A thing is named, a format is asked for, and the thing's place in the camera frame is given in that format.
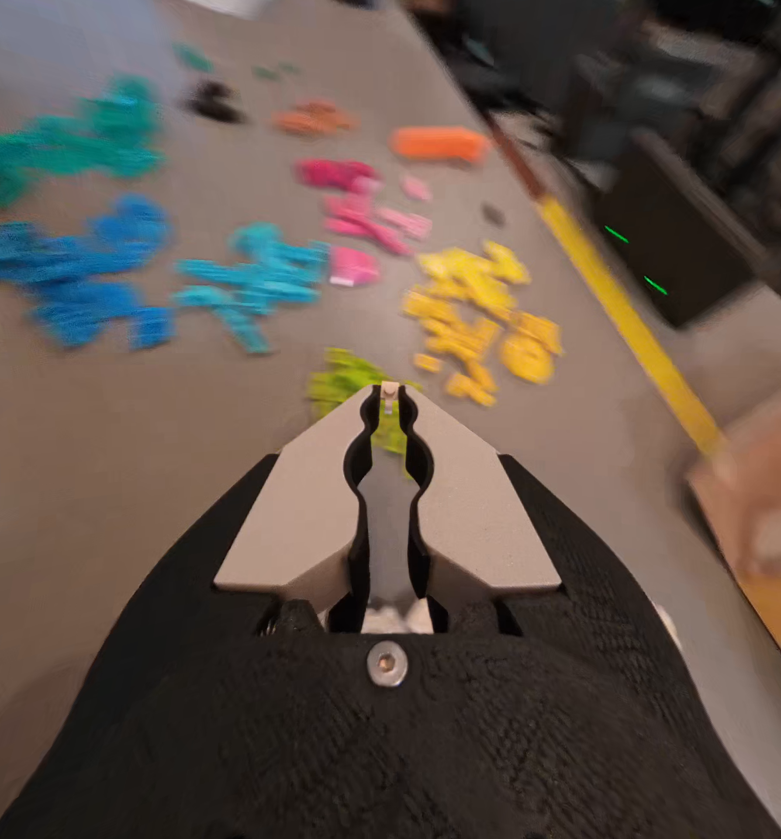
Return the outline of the yellow tape strip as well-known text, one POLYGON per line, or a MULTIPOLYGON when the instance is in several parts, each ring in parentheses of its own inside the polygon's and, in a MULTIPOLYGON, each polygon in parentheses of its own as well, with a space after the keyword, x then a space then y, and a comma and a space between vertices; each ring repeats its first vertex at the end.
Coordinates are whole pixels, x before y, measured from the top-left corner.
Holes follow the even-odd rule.
POLYGON ((641 318, 624 286, 612 275, 597 248, 553 195, 544 194, 537 199, 536 210, 678 425, 701 455, 712 455, 723 441, 720 427, 641 318))

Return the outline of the pile of small orange pieces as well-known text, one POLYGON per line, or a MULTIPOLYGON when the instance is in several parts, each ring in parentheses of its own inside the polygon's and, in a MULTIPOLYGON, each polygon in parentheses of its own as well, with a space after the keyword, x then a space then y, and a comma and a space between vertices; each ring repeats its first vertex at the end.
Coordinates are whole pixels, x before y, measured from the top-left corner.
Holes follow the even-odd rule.
POLYGON ((298 103, 293 109, 274 115, 271 122, 280 132, 318 139, 337 136, 358 127, 352 115, 340 109, 333 101, 325 100, 298 103))

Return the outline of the pile of pink lego pieces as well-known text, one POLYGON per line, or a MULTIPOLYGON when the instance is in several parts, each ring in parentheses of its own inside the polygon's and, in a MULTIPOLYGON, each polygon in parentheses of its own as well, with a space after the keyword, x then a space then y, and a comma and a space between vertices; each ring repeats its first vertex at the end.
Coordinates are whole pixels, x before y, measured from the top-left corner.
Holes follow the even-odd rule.
MULTIPOLYGON (((300 159, 294 173, 300 183, 327 191, 322 206, 328 232, 370 243, 392 256, 409 257, 412 244, 424 242, 432 231, 426 216, 375 204, 382 181, 367 163, 300 159)), ((331 246, 328 264, 330 284, 343 288, 374 283, 380 274, 377 258, 353 246, 331 246)))

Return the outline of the pile of cyan lego pieces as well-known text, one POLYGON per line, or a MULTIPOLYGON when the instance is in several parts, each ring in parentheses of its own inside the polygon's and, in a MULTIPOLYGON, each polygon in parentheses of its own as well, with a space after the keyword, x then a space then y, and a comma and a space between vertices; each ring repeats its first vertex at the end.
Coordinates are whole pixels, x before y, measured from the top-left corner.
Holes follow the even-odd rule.
POLYGON ((230 265, 205 259, 184 259, 175 266, 187 283, 173 294, 181 309, 205 309, 250 355, 270 352, 258 320, 282 306, 318 302, 328 278, 331 246, 311 241, 287 243, 278 225, 257 222, 238 228, 230 246, 240 257, 230 265))

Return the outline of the pile of lime lego pieces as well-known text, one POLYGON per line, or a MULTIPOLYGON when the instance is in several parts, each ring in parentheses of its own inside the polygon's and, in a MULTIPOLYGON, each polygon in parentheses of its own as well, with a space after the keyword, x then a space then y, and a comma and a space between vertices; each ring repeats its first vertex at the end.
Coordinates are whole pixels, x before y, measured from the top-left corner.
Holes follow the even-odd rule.
MULTIPOLYGON (((312 373, 308 380, 308 400, 314 422, 326 417, 364 387, 391 381, 381 367, 341 348, 327 348, 324 363, 325 368, 312 373)), ((399 422, 398 402, 393 404, 390 414, 380 408, 379 425, 372 435, 372 442, 390 454, 405 456, 406 435, 399 422)))

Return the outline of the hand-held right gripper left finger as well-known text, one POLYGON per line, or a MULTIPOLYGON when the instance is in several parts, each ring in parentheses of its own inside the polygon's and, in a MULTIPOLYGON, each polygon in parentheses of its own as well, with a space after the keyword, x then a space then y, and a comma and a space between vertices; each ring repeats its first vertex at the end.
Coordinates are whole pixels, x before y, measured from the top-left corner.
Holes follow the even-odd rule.
POLYGON ((214 577, 228 593, 305 601, 333 633, 360 633, 370 537, 360 484, 373 467, 380 389, 369 385, 286 444, 214 577))

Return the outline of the orange curved lego brick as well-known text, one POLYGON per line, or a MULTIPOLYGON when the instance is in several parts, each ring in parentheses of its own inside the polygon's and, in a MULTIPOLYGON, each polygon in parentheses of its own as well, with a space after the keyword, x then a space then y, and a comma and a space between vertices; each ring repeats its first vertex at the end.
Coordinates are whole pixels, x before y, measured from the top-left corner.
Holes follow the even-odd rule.
POLYGON ((390 149, 414 161, 481 163, 491 142, 482 133, 463 127, 399 128, 389 138, 390 149))

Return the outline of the pile of teal lego pieces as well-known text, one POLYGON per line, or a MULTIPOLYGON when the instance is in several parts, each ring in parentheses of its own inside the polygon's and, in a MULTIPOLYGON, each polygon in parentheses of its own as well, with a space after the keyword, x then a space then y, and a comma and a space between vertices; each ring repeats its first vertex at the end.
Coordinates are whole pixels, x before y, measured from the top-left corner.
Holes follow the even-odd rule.
POLYGON ((135 180, 163 165, 162 108, 141 76, 111 78, 100 96, 78 100, 73 114, 40 114, 0 133, 0 211, 50 177, 97 171, 135 180))

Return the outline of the black computer case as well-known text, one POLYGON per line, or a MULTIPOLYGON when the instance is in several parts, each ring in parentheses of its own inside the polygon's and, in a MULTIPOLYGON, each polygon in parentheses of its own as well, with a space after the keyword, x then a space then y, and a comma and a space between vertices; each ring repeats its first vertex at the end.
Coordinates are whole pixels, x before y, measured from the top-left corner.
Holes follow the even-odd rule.
POLYGON ((675 330, 704 320, 758 281, 763 247, 653 131, 629 134, 592 216, 658 317, 675 330))

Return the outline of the pile of yellow lego pieces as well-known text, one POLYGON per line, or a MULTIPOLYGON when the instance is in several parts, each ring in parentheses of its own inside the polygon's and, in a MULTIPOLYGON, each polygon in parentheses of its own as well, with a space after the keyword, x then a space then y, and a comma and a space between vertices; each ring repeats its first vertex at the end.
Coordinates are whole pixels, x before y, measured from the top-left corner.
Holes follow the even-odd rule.
POLYGON ((484 240, 481 250, 451 246, 418 254, 423 280, 406 291, 401 312, 425 333, 414 366, 431 374, 448 366, 445 392, 488 408, 499 392, 490 362, 542 386, 552 380, 564 349, 557 323, 520 307, 515 290, 532 277, 515 252, 492 240, 484 240))

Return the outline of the pile of blue lego pieces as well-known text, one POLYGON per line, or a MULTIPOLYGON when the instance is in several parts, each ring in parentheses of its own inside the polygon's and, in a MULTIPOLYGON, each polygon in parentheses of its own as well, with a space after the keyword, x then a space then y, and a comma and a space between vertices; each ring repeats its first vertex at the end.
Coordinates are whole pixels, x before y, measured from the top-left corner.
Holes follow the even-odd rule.
POLYGON ((174 318, 148 305, 132 282, 111 279, 143 269, 168 244, 164 209, 139 194, 124 194, 81 236, 48 236, 30 222, 0 225, 0 284, 21 291, 31 318, 61 348, 96 340, 112 321, 128 323, 133 351, 170 341, 174 318))

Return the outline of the black lego pieces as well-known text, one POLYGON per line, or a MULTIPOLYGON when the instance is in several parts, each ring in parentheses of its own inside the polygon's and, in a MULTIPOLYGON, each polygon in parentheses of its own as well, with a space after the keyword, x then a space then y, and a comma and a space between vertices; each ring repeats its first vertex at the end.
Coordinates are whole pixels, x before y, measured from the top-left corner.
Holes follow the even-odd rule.
POLYGON ((187 110, 224 124, 243 124, 246 115, 235 105, 235 91, 215 79, 200 81, 184 100, 187 110))

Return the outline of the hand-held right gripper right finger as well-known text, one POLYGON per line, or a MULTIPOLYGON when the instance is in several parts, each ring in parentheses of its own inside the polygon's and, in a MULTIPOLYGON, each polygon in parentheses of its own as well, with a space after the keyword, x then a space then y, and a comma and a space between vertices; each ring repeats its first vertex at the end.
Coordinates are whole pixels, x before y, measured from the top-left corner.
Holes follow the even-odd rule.
POLYGON ((413 388, 398 387, 411 585, 433 633, 476 603, 557 591, 562 578, 498 452, 413 388))

